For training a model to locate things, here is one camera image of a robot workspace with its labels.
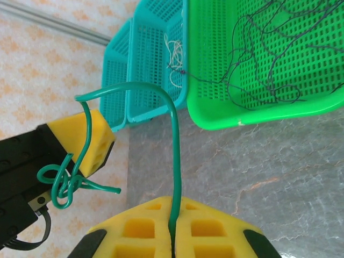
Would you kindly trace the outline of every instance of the basket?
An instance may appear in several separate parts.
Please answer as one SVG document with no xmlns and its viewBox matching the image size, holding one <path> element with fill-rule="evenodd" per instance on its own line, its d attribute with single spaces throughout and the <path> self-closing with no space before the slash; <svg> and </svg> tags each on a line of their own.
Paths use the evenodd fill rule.
<svg viewBox="0 0 344 258">
<path fill-rule="evenodd" d="M 338 4 L 336 9 L 297 40 L 281 35 L 300 35 L 312 28 L 323 15 L 320 9 L 325 8 L 327 1 L 288 0 L 274 17 L 282 1 L 273 1 L 271 10 L 256 14 L 250 21 L 242 18 L 238 22 L 240 17 L 254 14 L 268 2 L 188 0 L 188 47 L 192 51 L 188 54 L 187 71 L 192 76 L 186 76 L 189 84 L 187 104 L 192 120 L 199 127 L 219 130 L 322 114 L 344 105 L 344 87 L 341 86 L 344 82 L 344 51 L 338 49 L 344 40 L 342 1 L 330 1 L 332 6 Z M 285 23 L 296 12 L 305 14 L 315 8 L 319 12 Z M 262 30 L 259 26 L 269 19 L 271 22 L 266 30 Z M 264 34 L 264 41 L 262 31 L 270 33 Z M 291 40 L 294 40 L 292 45 L 274 65 L 271 74 L 275 88 L 271 91 L 266 87 L 274 59 L 271 55 L 281 54 Z M 219 83 L 231 63 L 233 47 L 233 63 L 238 62 L 238 67 L 229 83 Z M 255 56 L 256 60 L 249 59 L 250 56 Z"/>
<path fill-rule="evenodd" d="M 128 53 L 132 20 L 128 20 L 106 47 L 102 88 L 127 81 Z M 116 92 L 101 98 L 100 112 L 113 132 L 127 123 L 127 92 Z"/>
<path fill-rule="evenodd" d="M 169 52 L 164 35 L 168 40 L 179 40 L 185 46 L 183 35 L 182 0 L 143 0 L 137 6 L 132 25 L 132 39 L 129 57 L 128 80 L 149 82 L 162 87 L 173 99 L 178 109 L 186 106 L 187 79 L 175 72 L 171 78 L 178 88 L 171 84 L 167 67 Z M 183 69 L 185 67 L 183 52 Z M 131 123 L 148 120 L 168 111 L 163 100 L 150 91 L 130 90 L 128 93 L 128 120 Z"/>
</svg>

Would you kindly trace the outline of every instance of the tiled wall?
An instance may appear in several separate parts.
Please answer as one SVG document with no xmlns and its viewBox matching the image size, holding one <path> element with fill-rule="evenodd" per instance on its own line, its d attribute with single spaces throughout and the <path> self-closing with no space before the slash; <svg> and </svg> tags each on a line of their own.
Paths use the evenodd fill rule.
<svg viewBox="0 0 344 258">
<path fill-rule="evenodd" d="M 61 2 L 69 8 L 67 3 L 72 1 Z M 81 112 L 73 97 L 100 87 L 104 49 L 0 12 L 0 139 Z M 90 107 L 97 108 L 98 102 L 91 102 Z M 128 130 L 117 137 L 106 166 L 91 179 L 121 187 L 122 193 L 78 190 L 66 210 L 50 203 L 52 231 L 48 240 L 30 252 L 4 249 L 1 258 L 67 257 L 90 227 L 125 209 Z M 44 220 L 39 218 L 19 238 L 40 241 L 43 233 Z"/>
<path fill-rule="evenodd" d="M 49 15 L 114 36 L 139 0 L 16 0 Z"/>
</svg>

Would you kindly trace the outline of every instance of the stacked baskets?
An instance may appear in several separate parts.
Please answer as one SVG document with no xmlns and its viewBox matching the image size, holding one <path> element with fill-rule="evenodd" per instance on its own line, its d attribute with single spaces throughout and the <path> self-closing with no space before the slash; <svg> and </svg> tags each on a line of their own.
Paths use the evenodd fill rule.
<svg viewBox="0 0 344 258">
<path fill-rule="evenodd" d="M 133 19 L 111 40 L 104 54 L 102 88 L 121 82 L 149 82 L 162 87 L 178 109 L 186 106 L 187 78 L 168 67 L 168 40 L 186 44 L 186 23 L 181 0 L 143 0 Z M 183 67 L 186 68 L 183 49 Z M 112 130 L 147 121 L 167 112 L 155 93 L 130 90 L 101 98 L 101 113 Z"/>
</svg>

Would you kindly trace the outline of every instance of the white string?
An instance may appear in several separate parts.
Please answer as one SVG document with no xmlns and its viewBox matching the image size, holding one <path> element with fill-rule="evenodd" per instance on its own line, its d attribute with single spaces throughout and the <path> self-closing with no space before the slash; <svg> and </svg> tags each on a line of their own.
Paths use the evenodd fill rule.
<svg viewBox="0 0 344 258">
<path fill-rule="evenodd" d="M 167 68 L 173 68 L 173 70 L 170 72 L 170 83 L 177 88 L 182 88 L 181 85 L 177 85 L 172 80 L 172 74 L 176 73 L 178 69 L 183 68 L 183 46 L 181 44 L 180 40 L 171 40 L 168 41 L 167 34 L 164 35 L 165 45 L 167 47 L 170 61 L 167 66 Z M 170 49 L 170 44 L 173 44 L 173 51 Z"/>
</svg>

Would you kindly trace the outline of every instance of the green plastic basket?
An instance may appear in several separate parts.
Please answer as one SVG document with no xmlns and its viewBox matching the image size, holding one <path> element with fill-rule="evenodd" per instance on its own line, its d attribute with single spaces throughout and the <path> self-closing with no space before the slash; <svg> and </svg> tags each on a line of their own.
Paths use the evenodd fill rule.
<svg viewBox="0 0 344 258">
<path fill-rule="evenodd" d="M 273 2 L 279 6 L 282 1 Z M 226 73 L 231 61 L 232 42 L 234 48 L 244 48 L 245 42 L 248 46 L 248 35 L 246 40 L 240 37 L 248 19 L 242 18 L 233 34 L 238 19 L 256 12 L 267 1 L 189 0 L 187 72 L 192 76 L 188 76 L 187 104 L 194 122 L 206 130 L 219 130 L 238 125 L 312 116 L 342 107 L 344 87 L 340 85 L 344 83 L 344 53 L 335 48 L 343 47 L 344 4 L 341 3 L 344 1 L 329 2 L 332 6 L 337 4 L 338 8 L 308 34 L 296 40 L 276 62 L 273 77 L 276 96 L 280 101 L 270 104 L 273 97 L 267 87 L 257 81 L 256 74 L 261 81 L 266 80 L 274 57 L 261 44 L 261 30 L 257 27 L 269 20 L 277 7 L 271 4 L 271 10 L 266 9 L 253 18 L 256 26 L 252 26 L 249 31 L 252 38 L 249 43 L 253 45 L 250 51 L 254 51 L 256 61 L 251 59 L 239 64 L 231 77 L 229 94 L 226 83 L 209 81 L 218 82 Z M 313 10 L 319 3 L 321 4 L 321 1 L 287 0 L 265 31 L 271 31 L 285 23 L 291 12 Z M 319 19 L 321 8 L 324 9 L 326 3 L 327 1 L 322 2 L 316 15 L 312 13 L 300 16 L 283 25 L 279 33 L 295 35 L 310 29 L 316 19 Z M 277 54 L 282 53 L 291 40 L 277 32 L 264 36 L 263 39 L 267 49 Z M 314 47 L 323 45 L 331 48 Z M 234 51 L 234 60 L 243 52 Z M 303 101 L 290 102 L 296 100 L 297 96 Z"/>
</svg>

